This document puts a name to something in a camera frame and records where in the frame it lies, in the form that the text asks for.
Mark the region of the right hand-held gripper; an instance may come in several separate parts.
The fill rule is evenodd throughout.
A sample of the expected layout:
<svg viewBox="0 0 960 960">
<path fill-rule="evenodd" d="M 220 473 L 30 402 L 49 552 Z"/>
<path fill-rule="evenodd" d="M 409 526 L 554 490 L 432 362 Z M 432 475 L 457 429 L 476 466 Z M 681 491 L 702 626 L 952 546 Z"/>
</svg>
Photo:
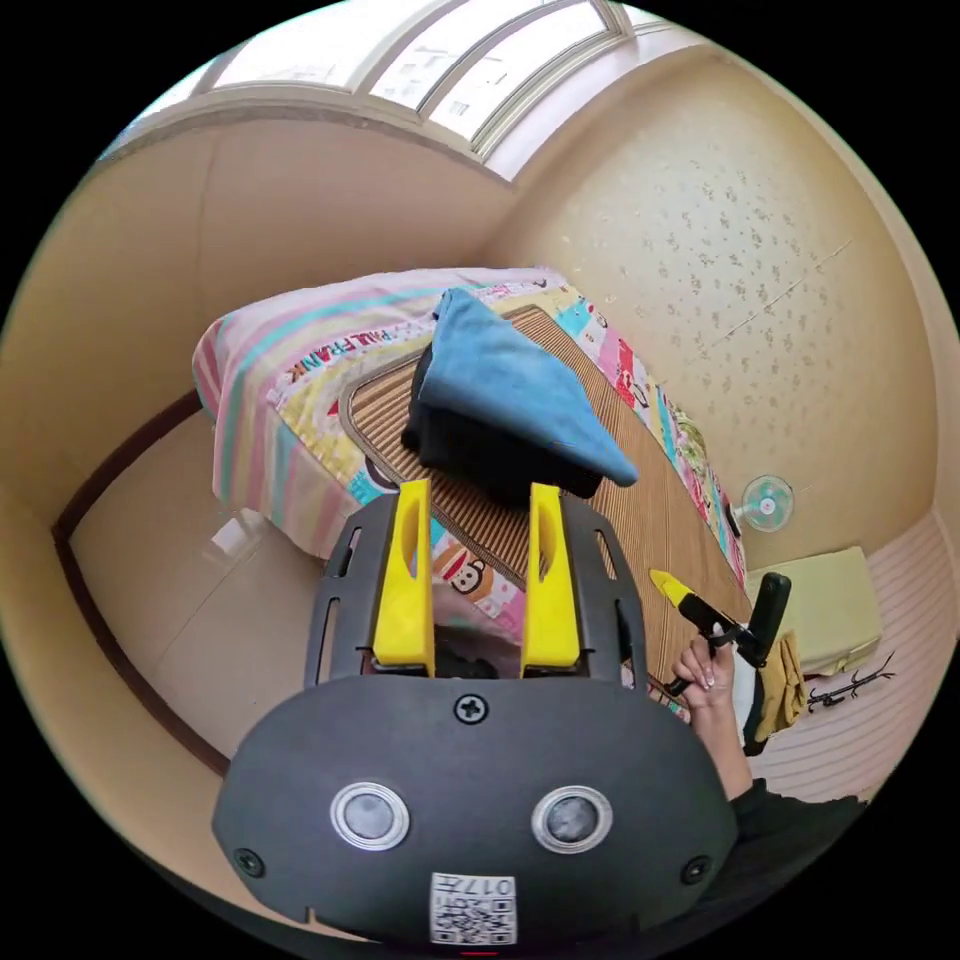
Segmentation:
<svg viewBox="0 0 960 960">
<path fill-rule="evenodd" d="M 720 613 L 673 574 L 650 568 L 649 578 L 660 594 L 690 624 L 707 644 L 711 659 L 732 646 L 755 670 L 764 666 L 764 610 L 757 604 L 746 622 Z"/>
</svg>

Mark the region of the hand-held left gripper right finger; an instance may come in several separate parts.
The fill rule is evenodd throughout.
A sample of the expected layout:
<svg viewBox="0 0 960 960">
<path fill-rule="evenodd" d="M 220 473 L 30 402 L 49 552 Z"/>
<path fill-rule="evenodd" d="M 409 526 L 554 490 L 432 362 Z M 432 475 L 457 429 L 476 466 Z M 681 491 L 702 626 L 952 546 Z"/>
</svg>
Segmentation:
<svg viewBox="0 0 960 960">
<path fill-rule="evenodd" d="M 581 656 L 560 490 L 531 486 L 523 669 L 574 669 Z"/>
</svg>

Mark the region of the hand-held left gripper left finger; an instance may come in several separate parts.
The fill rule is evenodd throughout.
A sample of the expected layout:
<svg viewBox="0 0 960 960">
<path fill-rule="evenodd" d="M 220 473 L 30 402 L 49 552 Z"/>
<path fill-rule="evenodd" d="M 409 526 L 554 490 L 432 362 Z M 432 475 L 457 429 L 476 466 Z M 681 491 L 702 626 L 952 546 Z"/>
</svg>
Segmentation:
<svg viewBox="0 0 960 960">
<path fill-rule="evenodd" d="M 372 652 L 382 668 L 433 669 L 431 484 L 401 485 L 395 497 L 373 632 Z"/>
</svg>

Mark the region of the person's right hand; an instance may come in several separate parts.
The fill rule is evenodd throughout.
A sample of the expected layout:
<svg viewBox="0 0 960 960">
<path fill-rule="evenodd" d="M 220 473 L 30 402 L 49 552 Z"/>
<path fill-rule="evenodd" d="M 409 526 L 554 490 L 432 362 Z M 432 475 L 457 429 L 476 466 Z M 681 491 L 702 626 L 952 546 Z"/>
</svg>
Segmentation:
<svg viewBox="0 0 960 960">
<path fill-rule="evenodd" d="M 712 646 L 696 636 L 674 663 L 675 677 L 683 680 L 682 693 L 694 718 L 710 713 L 734 712 L 735 653 L 732 645 Z"/>
</svg>

